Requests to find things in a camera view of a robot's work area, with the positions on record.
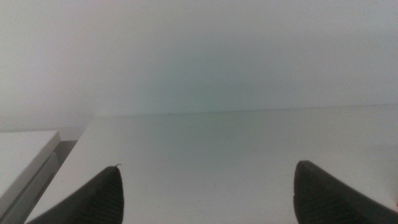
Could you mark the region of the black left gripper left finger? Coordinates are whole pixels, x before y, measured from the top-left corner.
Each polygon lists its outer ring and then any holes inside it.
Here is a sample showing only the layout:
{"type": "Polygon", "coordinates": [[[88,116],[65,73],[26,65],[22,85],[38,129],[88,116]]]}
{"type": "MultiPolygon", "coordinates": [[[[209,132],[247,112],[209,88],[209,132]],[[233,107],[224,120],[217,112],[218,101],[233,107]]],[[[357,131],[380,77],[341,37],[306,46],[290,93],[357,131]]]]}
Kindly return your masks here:
{"type": "Polygon", "coordinates": [[[109,166],[28,224],[122,224],[123,216],[121,173],[109,166]]]}

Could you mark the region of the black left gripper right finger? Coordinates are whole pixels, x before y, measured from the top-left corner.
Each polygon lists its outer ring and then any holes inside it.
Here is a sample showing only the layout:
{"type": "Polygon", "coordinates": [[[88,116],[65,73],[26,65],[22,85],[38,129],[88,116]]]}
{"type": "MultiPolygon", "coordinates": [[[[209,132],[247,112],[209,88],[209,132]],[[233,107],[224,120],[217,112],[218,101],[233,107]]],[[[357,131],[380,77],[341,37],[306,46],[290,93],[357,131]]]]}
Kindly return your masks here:
{"type": "Polygon", "coordinates": [[[299,223],[397,224],[397,212],[310,161],[299,161],[296,165],[293,201],[299,223]]]}

